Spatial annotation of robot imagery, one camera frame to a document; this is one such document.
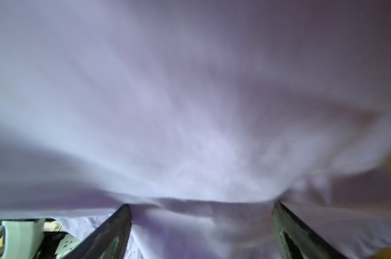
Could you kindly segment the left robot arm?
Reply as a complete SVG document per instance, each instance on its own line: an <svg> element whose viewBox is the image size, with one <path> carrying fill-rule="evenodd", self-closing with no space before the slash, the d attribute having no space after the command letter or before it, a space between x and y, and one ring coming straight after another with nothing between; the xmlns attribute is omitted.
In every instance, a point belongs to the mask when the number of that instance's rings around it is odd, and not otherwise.
<svg viewBox="0 0 391 259"><path fill-rule="evenodd" d="M80 243L53 219L0 221L0 259L63 259Z"/></svg>

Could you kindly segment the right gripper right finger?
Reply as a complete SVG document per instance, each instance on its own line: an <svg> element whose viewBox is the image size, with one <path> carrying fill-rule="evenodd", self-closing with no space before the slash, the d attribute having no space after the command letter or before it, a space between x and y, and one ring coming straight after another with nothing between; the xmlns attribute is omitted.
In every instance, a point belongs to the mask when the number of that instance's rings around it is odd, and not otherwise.
<svg viewBox="0 0 391 259"><path fill-rule="evenodd" d="M272 210L276 243L283 259L346 259L283 203Z"/></svg>

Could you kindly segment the lilac shorts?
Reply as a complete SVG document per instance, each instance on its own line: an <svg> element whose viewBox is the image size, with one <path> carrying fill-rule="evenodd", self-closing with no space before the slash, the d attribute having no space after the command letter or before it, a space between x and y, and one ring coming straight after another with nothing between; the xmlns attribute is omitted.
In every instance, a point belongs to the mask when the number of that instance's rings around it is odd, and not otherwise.
<svg viewBox="0 0 391 259"><path fill-rule="evenodd" d="M277 259L284 201L391 247L391 1L0 1L0 220L144 259Z"/></svg>

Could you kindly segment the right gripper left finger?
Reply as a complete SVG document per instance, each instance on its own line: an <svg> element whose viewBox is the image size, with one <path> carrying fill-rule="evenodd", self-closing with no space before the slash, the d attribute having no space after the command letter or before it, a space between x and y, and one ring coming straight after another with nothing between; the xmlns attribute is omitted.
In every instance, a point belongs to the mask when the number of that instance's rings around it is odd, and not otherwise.
<svg viewBox="0 0 391 259"><path fill-rule="evenodd" d="M122 205L65 259L122 259L132 227L128 205Z"/></svg>

